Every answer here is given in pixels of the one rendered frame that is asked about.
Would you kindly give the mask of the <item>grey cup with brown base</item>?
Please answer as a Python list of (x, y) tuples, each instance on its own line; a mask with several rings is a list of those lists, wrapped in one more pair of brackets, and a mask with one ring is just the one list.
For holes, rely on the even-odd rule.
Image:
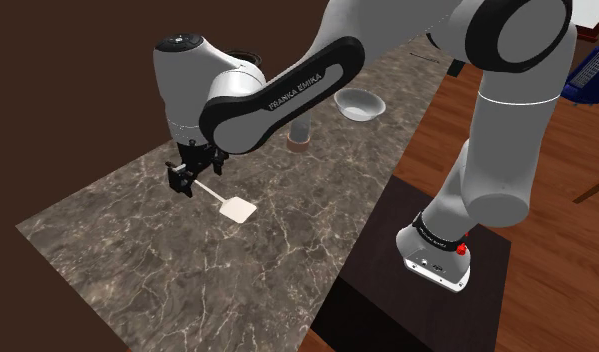
[(311, 114), (305, 112), (290, 123), (287, 148), (294, 153), (308, 150), (311, 137)]

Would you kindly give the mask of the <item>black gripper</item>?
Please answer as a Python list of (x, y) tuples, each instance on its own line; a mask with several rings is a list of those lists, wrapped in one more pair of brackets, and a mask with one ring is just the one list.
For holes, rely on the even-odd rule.
[(183, 164), (176, 165), (170, 161), (165, 163), (168, 182), (172, 190), (189, 198), (193, 197), (192, 184), (195, 180), (192, 172), (201, 172), (212, 164), (214, 173), (221, 176), (224, 163), (229, 159), (228, 153), (210, 143), (202, 145), (178, 143), (177, 147)]

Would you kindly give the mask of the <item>blue basket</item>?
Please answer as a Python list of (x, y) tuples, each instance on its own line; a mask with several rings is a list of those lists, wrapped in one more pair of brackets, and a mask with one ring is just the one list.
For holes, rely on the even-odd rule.
[(599, 104), (599, 46), (568, 75), (561, 96), (575, 105)]

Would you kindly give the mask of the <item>white bowl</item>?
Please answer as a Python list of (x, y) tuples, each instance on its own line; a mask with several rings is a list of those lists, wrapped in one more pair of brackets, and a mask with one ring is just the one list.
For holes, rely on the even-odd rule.
[(385, 102), (376, 94), (358, 88), (344, 88), (334, 95), (338, 111), (347, 119), (367, 122), (383, 114)]

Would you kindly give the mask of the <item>white spatula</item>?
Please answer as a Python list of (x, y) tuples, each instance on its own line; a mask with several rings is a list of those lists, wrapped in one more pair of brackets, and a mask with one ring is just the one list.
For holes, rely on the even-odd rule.
[(220, 201), (221, 205), (219, 212), (236, 223), (244, 223), (257, 210), (257, 206), (255, 204), (252, 204), (240, 197), (231, 197), (226, 199), (200, 181), (195, 180), (194, 183)]

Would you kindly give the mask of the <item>black round pot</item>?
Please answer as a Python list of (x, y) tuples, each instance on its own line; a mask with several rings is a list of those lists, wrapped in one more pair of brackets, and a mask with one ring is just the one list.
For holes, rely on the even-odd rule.
[(239, 60), (239, 63), (236, 65), (237, 68), (242, 66), (242, 61), (248, 62), (257, 68), (260, 68), (262, 64), (261, 56), (250, 51), (234, 49), (225, 51), (225, 54)]

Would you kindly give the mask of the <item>white table with brown frame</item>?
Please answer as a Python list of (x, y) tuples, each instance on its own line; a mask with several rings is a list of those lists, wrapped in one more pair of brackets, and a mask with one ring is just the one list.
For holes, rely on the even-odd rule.
[(599, 0), (572, 0), (571, 22), (578, 38), (595, 43), (599, 36)]

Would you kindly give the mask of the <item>dark robot stand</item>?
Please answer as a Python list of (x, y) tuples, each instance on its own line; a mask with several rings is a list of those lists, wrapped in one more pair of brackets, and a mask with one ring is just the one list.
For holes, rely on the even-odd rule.
[(511, 243), (475, 226), (459, 293), (408, 270), (396, 233), (431, 198), (391, 177), (311, 328), (335, 352), (494, 352)]

